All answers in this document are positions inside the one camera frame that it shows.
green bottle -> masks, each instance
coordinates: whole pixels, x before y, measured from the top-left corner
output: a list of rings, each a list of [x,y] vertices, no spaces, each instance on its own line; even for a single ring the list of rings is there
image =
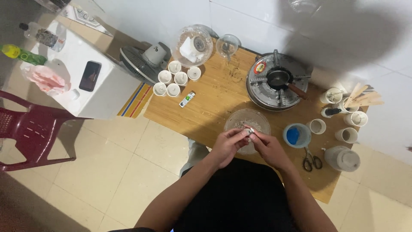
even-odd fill
[[[44,65],[47,58],[37,55],[13,44],[0,45],[0,50],[8,57],[19,59],[33,65]]]

pink plastic bag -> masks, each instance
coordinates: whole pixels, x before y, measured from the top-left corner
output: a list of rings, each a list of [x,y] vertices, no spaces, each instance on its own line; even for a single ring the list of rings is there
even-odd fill
[[[55,96],[70,89],[70,83],[66,84],[65,80],[57,75],[51,68],[37,65],[26,67],[22,70],[23,75],[49,96]]]

colorful striped mat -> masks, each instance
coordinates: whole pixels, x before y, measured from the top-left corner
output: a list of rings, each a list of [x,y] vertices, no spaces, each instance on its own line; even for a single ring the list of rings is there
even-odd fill
[[[141,83],[117,115],[136,118],[152,93],[152,86]]]

stove label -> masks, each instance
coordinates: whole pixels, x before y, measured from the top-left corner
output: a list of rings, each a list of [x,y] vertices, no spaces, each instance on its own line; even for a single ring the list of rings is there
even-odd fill
[[[263,72],[265,70],[265,68],[266,68],[266,62],[261,61],[255,66],[255,68],[253,69],[253,72],[255,74],[259,74],[259,73]]]

scissors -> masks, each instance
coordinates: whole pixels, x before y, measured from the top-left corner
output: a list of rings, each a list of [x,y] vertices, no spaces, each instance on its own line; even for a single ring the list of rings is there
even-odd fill
[[[312,166],[315,166],[316,169],[321,169],[323,167],[322,161],[317,156],[312,156],[312,153],[309,151],[308,147],[305,147],[306,156],[303,159],[303,168],[311,172],[313,170]]]

